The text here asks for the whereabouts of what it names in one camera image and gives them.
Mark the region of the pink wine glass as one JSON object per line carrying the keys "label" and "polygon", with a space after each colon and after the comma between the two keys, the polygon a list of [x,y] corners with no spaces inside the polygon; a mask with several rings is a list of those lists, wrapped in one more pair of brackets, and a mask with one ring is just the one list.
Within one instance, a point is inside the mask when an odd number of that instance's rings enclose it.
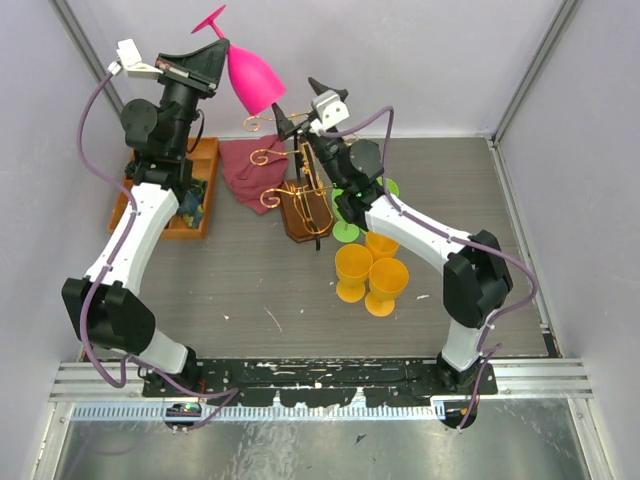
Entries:
{"label": "pink wine glass", "polygon": [[280,77],[259,55],[230,44],[226,58],[231,86],[249,116],[262,113],[287,92]]}

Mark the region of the gold wire wine glass rack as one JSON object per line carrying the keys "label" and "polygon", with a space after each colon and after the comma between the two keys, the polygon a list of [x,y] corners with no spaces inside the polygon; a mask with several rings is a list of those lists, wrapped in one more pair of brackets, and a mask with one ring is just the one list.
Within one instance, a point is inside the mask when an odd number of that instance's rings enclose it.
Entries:
{"label": "gold wire wine glass rack", "polygon": [[315,250],[320,251],[321,240],[331,234],[335,222],[328,198],[331,186],[326,186],[321,178],[308,139],[302,133],[293,133],[291,139],[290,151],[260,148],[250,154],[249,160],[256,167],[268,165],[270,154],[293,159],[295,177],[265,190],[259,200],[267,209],[280,210],[285,234],[291,240],[313,242]]}

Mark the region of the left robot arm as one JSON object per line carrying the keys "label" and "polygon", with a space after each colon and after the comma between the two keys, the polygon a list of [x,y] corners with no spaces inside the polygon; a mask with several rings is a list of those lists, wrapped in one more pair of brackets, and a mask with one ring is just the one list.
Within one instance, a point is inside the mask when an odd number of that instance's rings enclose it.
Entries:
{"label": "left robot arm", "polygon": [[133,151],[131,188],[110,183],[127,198],[111,237],[94,264],[79,279],[69,278],[62,298],[78,339],[100,375],[123,387],[103,368],[93,349],[122,354],[147,369],[178,396],[194,393],[201,369],[195,351],[164,334],[151,310],[139,299],[145,268],[192,180],[189,133],[198,103],[215,95],[230,43],[216,40],[191,53],[161,54],[149,65],[131,39],[118,43],[117,59],[99,85],[120,72],[148,75],[163,87],[159,104],[142,98],[125,104],[120,123]]}

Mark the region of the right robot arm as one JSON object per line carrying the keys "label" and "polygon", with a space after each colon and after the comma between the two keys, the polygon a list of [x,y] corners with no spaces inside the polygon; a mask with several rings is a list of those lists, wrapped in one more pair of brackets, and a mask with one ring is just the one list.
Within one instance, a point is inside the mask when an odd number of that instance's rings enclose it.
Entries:
{"label": "right robot arm", "polygon": [[450,317],[446,341],[436,358],[444,390],[459,394],[480,365],[480,343],[490,318],[513,288],[497,238],[486,230],[472,235],[443,225],[402,203],[385,186],[386,145],[346,141],[339,123],[348,119],[345,90],[309,81],[316,96],[311,110],[294,123],[271,105],[280,139],[308,143],[331,183],[340,190],[337,207],[347,222],[381,234],[426,261],[442,276],[442,300]]}

